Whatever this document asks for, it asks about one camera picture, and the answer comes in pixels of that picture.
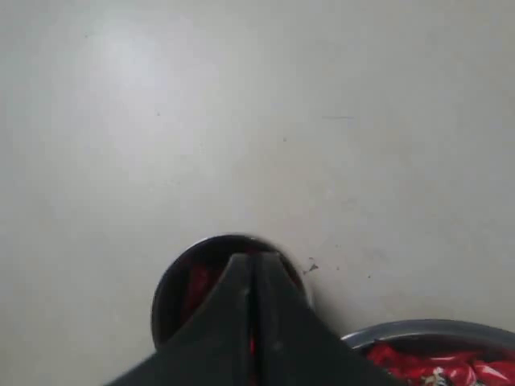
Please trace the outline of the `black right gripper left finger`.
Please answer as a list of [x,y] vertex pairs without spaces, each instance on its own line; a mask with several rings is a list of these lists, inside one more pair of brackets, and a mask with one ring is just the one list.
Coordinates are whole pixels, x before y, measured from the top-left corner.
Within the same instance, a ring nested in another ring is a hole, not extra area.
[[152,356],[112,385],[250,385],[253,262],[230,257],[207,299]]

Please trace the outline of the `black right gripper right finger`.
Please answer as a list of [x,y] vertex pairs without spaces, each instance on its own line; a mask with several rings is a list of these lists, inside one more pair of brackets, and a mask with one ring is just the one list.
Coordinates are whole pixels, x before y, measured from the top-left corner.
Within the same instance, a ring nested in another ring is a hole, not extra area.
[[258,385],[397,385],[328,329],[279,256],[253,258],[253,342]]

